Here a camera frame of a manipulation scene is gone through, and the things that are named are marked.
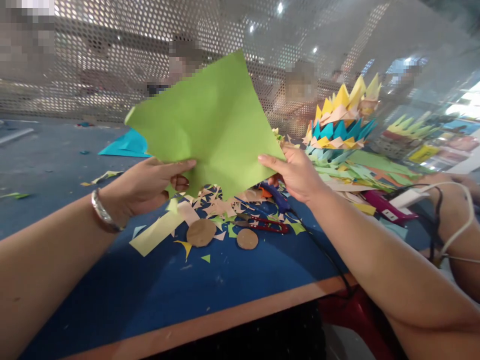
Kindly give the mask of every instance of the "scissors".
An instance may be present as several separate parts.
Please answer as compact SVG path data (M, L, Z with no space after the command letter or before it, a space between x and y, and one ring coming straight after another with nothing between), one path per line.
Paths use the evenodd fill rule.
M238 213L236 215L239 218L242 218L243 221L234 221L233 223L235 225L238 225L238 226L243 227L243 228L265 230L265 231L269 231L269 232L273 232L273 233L280 233L280 234L286 234L286 233L289 232L289 227L287 225L285 225L284 223L281 223L281 222L278 222L278 221L266 220L266 219L262 219L262 218L259 218L259 217L256 217L256 216L251 216L251 215L248 215L248 214L239 214ZM268 225L266 225L266 226L254 225L251 222L249 222L249 220L258 221L259 223L278 225L280 227L280 229L274 228L274 227L271 227L271 226L268 226Z

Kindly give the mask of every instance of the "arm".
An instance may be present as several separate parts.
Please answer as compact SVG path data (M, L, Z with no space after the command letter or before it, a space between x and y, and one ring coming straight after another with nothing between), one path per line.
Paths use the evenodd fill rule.
M420 180L419 184L438 184L444 182L457 182L465 185L471 193L476 204L480 204L480 186L466 175L437 173L428 175ZM465 194L459 186L445 184L439 185L443 192L443 201L440 208L440 227L438 234L445 243L449 238L467 222L469 218L469 205ZM439 201L437 191L430 192L430 198L436 206ZM478 221L466 229L448 248L447 253L455 258L472 259L480 261L480 225ZM456 260L451 258L450 268L455 282L473 300L480 303L480 263Z
M279 172L290 194L307 204L409 357L420 359L426 355L422 351L430 358L445 356L440 339L461 344L464 354L480 350L480 314L470 299L407 244L331 191L303 151L286 147L284 153L287 162L267 155L259 161Z
M100 201L116 224L161 206L177 174L195 162L162 165L149 158L101 189ZM0 358L16 359L80 279L116 238L85 196L0 241Z

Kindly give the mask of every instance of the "cardboard circle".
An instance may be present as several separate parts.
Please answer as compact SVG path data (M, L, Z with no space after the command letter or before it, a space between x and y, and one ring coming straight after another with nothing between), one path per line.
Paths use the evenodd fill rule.
M206 247L217 231L215 223L209 219L195 221L186 232L186 241L196 248Z
M259 244L259 237L250 229L242 229L236 237L236 243L244 250L253 250Z

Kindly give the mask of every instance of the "bangle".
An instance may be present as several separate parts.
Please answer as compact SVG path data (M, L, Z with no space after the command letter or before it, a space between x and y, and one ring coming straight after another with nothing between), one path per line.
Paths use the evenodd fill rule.
M125 230L125 227L118 226L115 221L113 221L112 217L110 214L105 210L104 206L100 202L99 198L99 189L96 188L93 190L91 193L91 204L93 208L95 209L96 214L100 218L102 222L105 224L109 225L116 233L122 232Z

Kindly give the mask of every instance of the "perforated panel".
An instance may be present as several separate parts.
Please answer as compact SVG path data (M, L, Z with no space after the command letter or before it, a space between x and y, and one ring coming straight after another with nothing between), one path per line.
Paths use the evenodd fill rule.
M335 72L349 88L362 71L367 82L381 74L380 120L400 105L442 112L479 78L478 42L416 0L45 0L22 8L26 3L8 0L0 15L4 117L120 124L148 84L172 82L171 41L197 44L186 56L200 67L243 48L271 126L296 138L316 104L340 88ZM427 65L415 91L396 96L388 69L413 56Z

